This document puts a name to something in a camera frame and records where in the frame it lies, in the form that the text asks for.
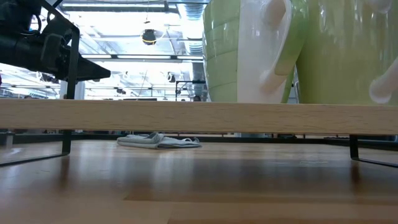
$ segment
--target wooden shelf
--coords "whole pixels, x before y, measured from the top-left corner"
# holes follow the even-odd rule
[[[242,133],[398,134],[398,107],[0,100],[0,127]]]

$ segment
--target ceiling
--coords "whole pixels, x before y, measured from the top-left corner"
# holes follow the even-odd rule
[[[201,16],[209,0],[64,0],[58,10],[81,32],[80,53],[112,71],[111,78],[86,82],[87,99],[154,97],[158,100],[175,95],[177,81],[204,80]],[[42,10],[43,26],[47,11]],[[33,19],[32,29],[37,28]],[[146,45],[142,33],[154,29],[155,45]],[[96,55],[119,55],[119,59],[102,59]],[[148,55],[156,55],[150,60]],[[195,60],[158,56],[195,56]],[[58,98],[60,85],[45,82],[42,74],[0,64],[2,93]],[[124,89],[126,94],[117,93]],[[185,85],[181,98],[206,95],[205,85]]]

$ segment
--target wooden table surface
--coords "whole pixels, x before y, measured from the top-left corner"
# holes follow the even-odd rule
[[[0,148],[42,156],[59,142]],[[398,153],[362,149],[368,159]],[[74,141],[68,157],[0,168],[1,223],[398,223],[398,170],[347,147],[204,144],[155,151]]]

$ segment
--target folded towel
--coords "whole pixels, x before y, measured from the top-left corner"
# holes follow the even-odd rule
[[[152,133],[148,137],[136,136],[130,134],[126,137],[118,138],[118,144],[121,146],[140,147],[146,149],[178,149],[201,147],[199,139],[178,140],[165,137],[164,134]]]

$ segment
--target black metal bracket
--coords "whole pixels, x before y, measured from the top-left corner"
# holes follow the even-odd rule
[[[398,168],[398,164],[391,164],[388,162],[379,162],[379,161],[373,161],[373,160],[369,160],[369,159],[359,158],[358,137],[356,135],[349,136],[349,153],[351,155],[351,159],[354,161],[367,162],[367,163],[371,163],[371,164],[377,164],[377,165],[382,165],[382,166]]]
[[[48,10],[49,13],[53,14],[57,19],[63,21],[71,30],[72,30],[72,46],[69,56],[69,71],[68,71],[68,88],[67,88],[67,99],[74,100],[75,99],[75,87],[76,87],[76,75],[78,71],[78,60],[79,60],[79,41],[80,41],[80,30],[71,23],[68,19],[66,19],[60,12],[58,12],[51,4],[49,4],[46,0],[39,0],[39,4]],[[70,153],[70,148],[72,144],[72,131],[64,130],[63,131],[63,141],[62,141],[62,153],[51,155],[51,156],[42,156],[35,157],[30,159],[23,159],[18,161],[5,162],[0,164],[0,167],[4,166],[12,166],[16,164],[22,164],[26,162],[34,162],[40,161],[44,159],[52,159],[61,156],[67,156]]]

